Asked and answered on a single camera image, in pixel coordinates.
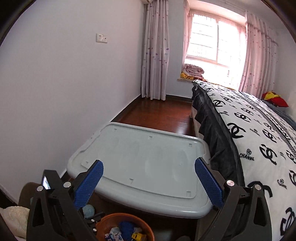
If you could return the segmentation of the small dark blue carton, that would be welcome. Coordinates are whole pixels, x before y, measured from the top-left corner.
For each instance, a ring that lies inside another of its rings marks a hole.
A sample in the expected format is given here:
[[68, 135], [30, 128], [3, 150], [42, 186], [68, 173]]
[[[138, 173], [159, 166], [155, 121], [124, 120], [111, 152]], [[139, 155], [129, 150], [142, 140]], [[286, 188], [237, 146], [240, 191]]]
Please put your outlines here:
[[119, 229], [124, 241], [131, 241], [132, 234], [134, 233], [134, 224], [128, 221], [122, 221], [119, 223]]

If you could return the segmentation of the yellow plastic toy piece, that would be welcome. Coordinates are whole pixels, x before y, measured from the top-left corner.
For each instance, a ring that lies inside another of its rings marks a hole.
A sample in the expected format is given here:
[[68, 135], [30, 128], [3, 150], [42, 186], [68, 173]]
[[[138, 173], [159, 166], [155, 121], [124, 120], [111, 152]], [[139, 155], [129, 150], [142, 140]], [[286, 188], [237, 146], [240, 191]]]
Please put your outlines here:
[[132, 234], [132, 241], [146, 241], [147, 235], [140, 233], [140, 232], [134, 232]]

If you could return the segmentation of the red yellow pillow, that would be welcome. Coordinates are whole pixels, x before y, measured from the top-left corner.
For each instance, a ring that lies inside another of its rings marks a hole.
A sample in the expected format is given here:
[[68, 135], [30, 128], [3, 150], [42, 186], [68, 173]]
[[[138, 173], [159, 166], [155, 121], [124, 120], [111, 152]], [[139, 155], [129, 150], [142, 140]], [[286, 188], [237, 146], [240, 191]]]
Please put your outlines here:
[[273, 91], [263, 93], [261, 98], [262, 100], [265, 100], [276, 107], [288, 108], [287, 102], [280, 95]]

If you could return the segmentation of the grey plastic storage box lid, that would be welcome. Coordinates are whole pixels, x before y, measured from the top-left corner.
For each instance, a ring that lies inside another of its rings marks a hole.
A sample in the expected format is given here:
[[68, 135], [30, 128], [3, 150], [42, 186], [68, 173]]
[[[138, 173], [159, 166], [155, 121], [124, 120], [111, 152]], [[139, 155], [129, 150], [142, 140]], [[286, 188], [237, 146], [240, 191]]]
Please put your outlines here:
[[195, 173], [199, 157], [210, 159], [200, 138], [111, 122], [72, 155], [67, 172], [77, 177], [102, 161], [100, 195], [149, 213], [201, 218], [212, 204]]

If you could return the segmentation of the right pink curtain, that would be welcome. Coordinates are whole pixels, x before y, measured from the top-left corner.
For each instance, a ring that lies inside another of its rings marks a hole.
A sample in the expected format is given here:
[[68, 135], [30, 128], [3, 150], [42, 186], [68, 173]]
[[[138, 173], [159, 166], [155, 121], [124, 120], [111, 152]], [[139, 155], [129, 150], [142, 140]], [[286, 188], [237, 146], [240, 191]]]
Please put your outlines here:
[[276, 31], [258, 16], [246, 12], [246, 57], [239, 91], [260, 98], [273, 90], [278, 62]]

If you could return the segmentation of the left patterned curtain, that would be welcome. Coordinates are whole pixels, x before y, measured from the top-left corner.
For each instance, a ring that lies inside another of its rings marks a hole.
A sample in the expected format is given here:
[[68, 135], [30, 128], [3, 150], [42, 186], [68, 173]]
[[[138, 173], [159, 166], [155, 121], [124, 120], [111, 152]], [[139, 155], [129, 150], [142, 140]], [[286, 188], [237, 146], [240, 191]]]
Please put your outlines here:
[[169, 55], [169, 2], [152, 1], [144, 15], [142, 97], [166, 100]]

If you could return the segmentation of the white blue medicine box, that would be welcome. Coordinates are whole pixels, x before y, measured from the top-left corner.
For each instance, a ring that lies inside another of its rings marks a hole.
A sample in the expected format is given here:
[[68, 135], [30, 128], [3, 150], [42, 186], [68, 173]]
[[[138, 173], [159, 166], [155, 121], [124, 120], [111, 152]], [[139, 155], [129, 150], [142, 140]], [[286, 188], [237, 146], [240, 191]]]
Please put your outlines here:
[[119, 227], [113, 227], [104, 237], [107, 241], [123, 241]]

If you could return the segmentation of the white wall switch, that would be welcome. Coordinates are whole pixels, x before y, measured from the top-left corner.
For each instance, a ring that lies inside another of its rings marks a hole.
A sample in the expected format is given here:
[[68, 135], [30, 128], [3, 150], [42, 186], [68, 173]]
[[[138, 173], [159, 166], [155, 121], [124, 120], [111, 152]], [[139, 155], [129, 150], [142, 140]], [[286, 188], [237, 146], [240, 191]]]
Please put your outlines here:
[[107, 35], [106, 34], [96, 34], [96, 42], [97, 43], [107, 43]]

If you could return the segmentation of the folded pink blanket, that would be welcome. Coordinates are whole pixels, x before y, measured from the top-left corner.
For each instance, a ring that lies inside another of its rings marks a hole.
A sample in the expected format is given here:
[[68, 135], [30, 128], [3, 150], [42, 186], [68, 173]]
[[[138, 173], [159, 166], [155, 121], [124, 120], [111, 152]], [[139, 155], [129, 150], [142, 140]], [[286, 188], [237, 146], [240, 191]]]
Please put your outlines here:
[[204, 70], [193, 64], [184, 64], [182, 68], [182, 73], [186, 76], [192, 77], [193, 79], [203, 78]]

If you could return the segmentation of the yellow cloth on sill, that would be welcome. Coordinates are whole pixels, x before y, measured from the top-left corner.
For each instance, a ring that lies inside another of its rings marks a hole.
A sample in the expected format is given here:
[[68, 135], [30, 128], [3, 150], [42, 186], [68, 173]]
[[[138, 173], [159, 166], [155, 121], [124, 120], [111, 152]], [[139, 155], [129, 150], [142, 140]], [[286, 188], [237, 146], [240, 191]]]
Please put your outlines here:
[[188, 81], [194, 81], [194, 80], [199, 79], [199, 77], [194, 77], [194, 76], [188, 75], [188, 74], [186, 74], [184, 72], [182, 72], [180, 74], [180, 78], [183, 79], [183, 80], [188, 80]]

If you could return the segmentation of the orange trash bin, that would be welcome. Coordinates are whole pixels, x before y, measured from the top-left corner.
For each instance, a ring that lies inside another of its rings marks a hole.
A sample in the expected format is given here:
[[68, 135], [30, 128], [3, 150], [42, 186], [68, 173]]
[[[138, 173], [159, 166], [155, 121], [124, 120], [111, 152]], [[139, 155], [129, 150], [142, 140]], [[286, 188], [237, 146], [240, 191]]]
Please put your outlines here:
[[[107, 239], [105, 235], [109, 235], [115, 230], [120, 231], [122, 240], [155, 240], [152, 229], [145, 221], [127, 213], [109, 214], [103, 217], [95, 228], [97, 229], [97, 240], [111, 240], [111, 238]], [[145, 235], [145, 239], [140, 237], [132, 239], [134, 233]]]

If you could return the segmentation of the bed with logo blanket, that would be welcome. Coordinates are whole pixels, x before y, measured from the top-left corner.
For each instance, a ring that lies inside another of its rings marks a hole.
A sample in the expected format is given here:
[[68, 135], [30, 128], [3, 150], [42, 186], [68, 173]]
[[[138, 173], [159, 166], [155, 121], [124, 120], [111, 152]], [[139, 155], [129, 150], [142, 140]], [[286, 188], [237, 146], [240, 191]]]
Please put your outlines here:
[[273, 240], [282, 239], [295, 221], [295, 126], [245, 92], [196, 80], [192, 93], [211, 168], [240, 186], [260, 185]]

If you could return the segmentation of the cream fluffy cushion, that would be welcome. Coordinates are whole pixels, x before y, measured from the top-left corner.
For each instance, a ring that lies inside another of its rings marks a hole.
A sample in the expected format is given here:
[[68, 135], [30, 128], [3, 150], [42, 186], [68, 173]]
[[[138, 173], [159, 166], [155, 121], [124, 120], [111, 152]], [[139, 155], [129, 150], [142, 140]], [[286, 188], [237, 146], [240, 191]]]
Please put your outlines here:
[[1, 208], [1, 216], [17, 240], [26, 240], [29, 212], [22, 206]]

